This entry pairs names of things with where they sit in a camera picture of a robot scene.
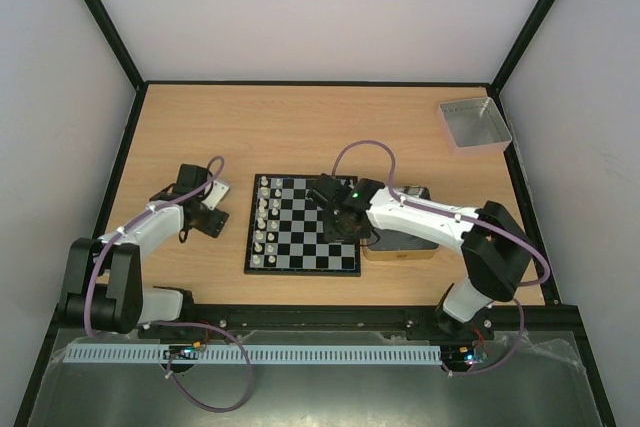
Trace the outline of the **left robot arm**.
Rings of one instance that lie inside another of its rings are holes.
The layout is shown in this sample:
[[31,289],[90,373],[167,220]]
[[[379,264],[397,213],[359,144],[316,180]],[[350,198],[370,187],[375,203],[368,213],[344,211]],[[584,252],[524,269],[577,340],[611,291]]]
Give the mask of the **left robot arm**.
[[219,179],[224,164],[216,156],[205,167],[181,165],[176,181],[151,196],[133,219],[97,238],[74,241],[56,309],[60,321],[94,337],[178,320],[188,292],[144,287],[142,264],[172,237],[184,243],[192,230],[219,236],[229,218],[218,208],[230,190]]

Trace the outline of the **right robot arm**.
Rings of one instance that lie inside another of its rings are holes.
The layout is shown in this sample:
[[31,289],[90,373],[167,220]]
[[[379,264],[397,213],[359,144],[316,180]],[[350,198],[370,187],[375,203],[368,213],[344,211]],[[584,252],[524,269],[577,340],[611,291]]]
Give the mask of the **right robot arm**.
[[380,230],[433,242],[462,256],[465,277],[447,289],[434,314],[438,331],[455,339],[495,301],[510,302],[524,286],[533,249],[499,203],[456,207],[420,199],[363,178],[353,187],[320,175],[307,198],[322,210],[325,239],[355,243]]

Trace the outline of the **metal tin tray with pieces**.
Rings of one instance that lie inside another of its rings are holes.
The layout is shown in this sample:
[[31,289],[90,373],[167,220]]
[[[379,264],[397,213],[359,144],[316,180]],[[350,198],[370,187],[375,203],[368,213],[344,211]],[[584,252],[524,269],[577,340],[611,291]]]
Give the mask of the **metal tin tray with pieces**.
[[437,243],[394,230],[373,230],[360,242],[364,257],[370,261],[426,260],[439,250]]

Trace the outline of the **black white chess board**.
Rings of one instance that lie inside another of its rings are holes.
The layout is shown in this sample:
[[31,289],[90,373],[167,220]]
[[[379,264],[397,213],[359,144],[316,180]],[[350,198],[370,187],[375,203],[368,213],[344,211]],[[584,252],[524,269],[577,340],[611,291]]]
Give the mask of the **black white chess board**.
[[[269,186],[262,187],[266,176]],[[259,173],[254,177],[244,273],[247,275],[293,275],[358,277],[360,247],[327,243],[323,239],[321,209],[307,198],[315,178],[311,175]],[[260,255],[260,267],[252,256]],[[267,258],[276,257],[271,266]]]

